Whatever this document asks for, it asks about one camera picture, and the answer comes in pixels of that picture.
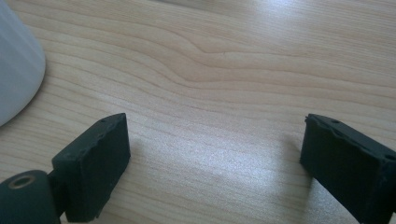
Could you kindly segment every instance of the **black plastic part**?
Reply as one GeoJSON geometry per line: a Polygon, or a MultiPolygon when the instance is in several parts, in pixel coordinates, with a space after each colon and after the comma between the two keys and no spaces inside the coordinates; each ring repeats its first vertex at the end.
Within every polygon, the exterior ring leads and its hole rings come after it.
{"type": "Polygon", "coordinates": [[[131,157],[125,114],[101,119],[52,159],[56,181],[65,183],[67,220],[98,217],[131,157]]]}
{"type": "Polygon", "coordinates": [[[0,223],[61,223],[45,172],[28,171],[0,184],[0,223]]]}
{"type": "Polygon", "coordinates": [[[359,223],[389,223],[396,153],[344,123],[310,114],[300,163],[359,223]]]}

